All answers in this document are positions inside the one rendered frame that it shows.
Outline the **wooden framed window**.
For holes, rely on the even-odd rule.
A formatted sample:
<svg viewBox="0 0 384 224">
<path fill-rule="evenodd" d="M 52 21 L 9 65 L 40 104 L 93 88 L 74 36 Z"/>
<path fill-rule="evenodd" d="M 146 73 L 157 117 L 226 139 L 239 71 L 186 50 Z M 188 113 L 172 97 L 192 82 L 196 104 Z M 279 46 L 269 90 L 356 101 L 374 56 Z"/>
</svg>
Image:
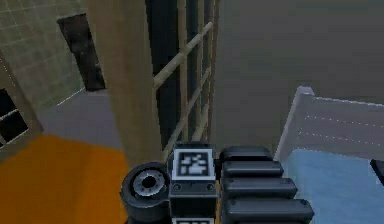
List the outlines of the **wooden framed window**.
<svg viewBox="0 0 384 224">
<path fill-rule="evenodd" d="M 145 0 L 161 158 L 179 141 L 208 139 L 219 2 Z"/>
</svg>

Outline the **black flat object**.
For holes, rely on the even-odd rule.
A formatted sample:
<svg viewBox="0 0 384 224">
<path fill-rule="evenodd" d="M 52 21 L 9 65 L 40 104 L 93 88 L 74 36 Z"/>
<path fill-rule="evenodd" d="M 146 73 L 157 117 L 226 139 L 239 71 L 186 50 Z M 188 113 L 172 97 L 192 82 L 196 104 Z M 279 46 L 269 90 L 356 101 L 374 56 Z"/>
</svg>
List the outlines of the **black flat object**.
<svg viewBox="0 0 384 224">
<path fill-rule="evenodd" d="M 380 183 L 384 186 L 384 161 L 372 159 L 370 165 Z"/>
</svg>

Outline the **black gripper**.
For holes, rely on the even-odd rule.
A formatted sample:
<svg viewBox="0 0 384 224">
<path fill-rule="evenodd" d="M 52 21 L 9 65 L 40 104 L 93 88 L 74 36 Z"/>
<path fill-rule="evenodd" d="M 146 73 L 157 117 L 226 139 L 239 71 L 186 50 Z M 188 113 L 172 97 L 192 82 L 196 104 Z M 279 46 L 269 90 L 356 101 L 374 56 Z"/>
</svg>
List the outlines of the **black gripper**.
<svg viewBox="0 0 384 224">
<path fill-rule="evenodd" d="M 148 162 L 132 168 L 120 189 L 128 216 L 124 224 L 170 224 L 169 185 L 164 163 Z"/>
</svg>

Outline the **black window with white bars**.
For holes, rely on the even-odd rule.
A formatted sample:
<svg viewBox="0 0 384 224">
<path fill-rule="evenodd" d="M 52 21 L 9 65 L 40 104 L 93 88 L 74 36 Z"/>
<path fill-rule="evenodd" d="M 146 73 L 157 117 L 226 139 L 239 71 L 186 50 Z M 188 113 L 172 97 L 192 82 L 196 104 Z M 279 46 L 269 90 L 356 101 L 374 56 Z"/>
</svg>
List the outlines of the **black window with white bars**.
<svg viewBox="0 0 384 224">
<path fill-rule="evenodd" d="M 0 89 L 0 148 L 28 130 L 22 115 L 5 89 Z"/>
</svg>

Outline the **white bed with blue mattress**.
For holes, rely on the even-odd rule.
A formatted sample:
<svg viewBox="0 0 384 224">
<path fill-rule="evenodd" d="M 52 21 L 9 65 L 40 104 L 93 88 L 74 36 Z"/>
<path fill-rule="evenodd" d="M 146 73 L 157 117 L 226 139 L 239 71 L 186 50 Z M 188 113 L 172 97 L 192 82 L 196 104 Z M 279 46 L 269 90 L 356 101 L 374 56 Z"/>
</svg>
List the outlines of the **white bed with blue mattress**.
<svg viewBox="0 0 384 224">
<path fill-rule="evenodd" d="M 384 104 L 319 97 L 300 86 L 275 152 L 310 202 L 310 224 L 384 224 Z"/>
</svg>

